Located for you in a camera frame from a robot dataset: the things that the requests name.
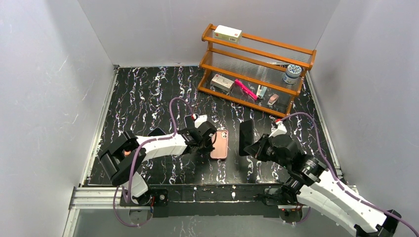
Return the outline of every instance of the gray wall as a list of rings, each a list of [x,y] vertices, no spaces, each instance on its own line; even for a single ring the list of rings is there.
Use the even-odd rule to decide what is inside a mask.
[[[343,0],[311,72],[345,177],[417,228],[418,10],[416,0]]]
[[[338,0],[79,0],[113,64],[198,65],[209,23],[314,49]]]
[[[113,66],[76,0],[0,1],[1,236],[61,236]]]

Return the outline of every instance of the orange wooden rack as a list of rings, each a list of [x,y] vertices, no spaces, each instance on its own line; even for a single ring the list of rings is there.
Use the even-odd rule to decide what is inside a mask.
[[[209,24],[202,34],[202,41],[207,41],[208,47],[199,64],[200,67],[205,69],[205,73],[198,85],[198,90],[275,116],[285,117],[289,115],[294,98],[301,92],[305,74],[307,70],[313,67],[316,50],[309,50],[246,33],[242,33],[239,43],[231,43],[214,38],[213,32],[215,29],[216,26]],[[214,48],[213,44],[233,48],[232,51],[237,53]],[[266,58],[267,61],[273,59],[281,65],[263,62],[260,61],[260,58]],[[303,68],[300,78],[292,85],[286,84],[282,79],[287,64],[294,64]],[[250,98],[243,98],[243,93],[238,88],[233,89],[230,93],[216,91],[211,88],[208,80],[213,73],[219,73],[231,79],[246,80],[255,86],[266,86],[270,88],[271,93],[278,94],[281,100],[276,103],[277,105],[268,106],[269,98],[267,95],[262,101],[253,101]]]

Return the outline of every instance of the small box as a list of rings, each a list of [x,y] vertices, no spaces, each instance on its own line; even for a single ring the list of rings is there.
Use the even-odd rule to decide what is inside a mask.
[[[211,85],[216,86],[220,89],[223,89],[225,91],[230,92],[231,89],[233,88],[233,84],[234,82],[232,80],[229,80],[225,77],[220,76],[219,74],[216,74],[212,79],[211,79]]]
[[[239,43],[242,37],[242,31],[226,26],[217,26],[214,31],[214,38],[229,41],[232,43]]]

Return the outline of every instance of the blue and white jar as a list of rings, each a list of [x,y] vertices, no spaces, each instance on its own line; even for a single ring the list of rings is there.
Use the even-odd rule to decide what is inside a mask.
[[[287,84],[294,84],[298,81],[302,72],[302,68],[300,66],[289,64],[287,70],[285,71],[284,81]]]

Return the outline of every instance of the black phone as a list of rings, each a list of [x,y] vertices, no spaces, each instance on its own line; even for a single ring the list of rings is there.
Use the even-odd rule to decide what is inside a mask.
[[[239,126],[239,155],[241,157],[249,156],[245,152],[245,147],[253,144],[253,120],[240,123]]]

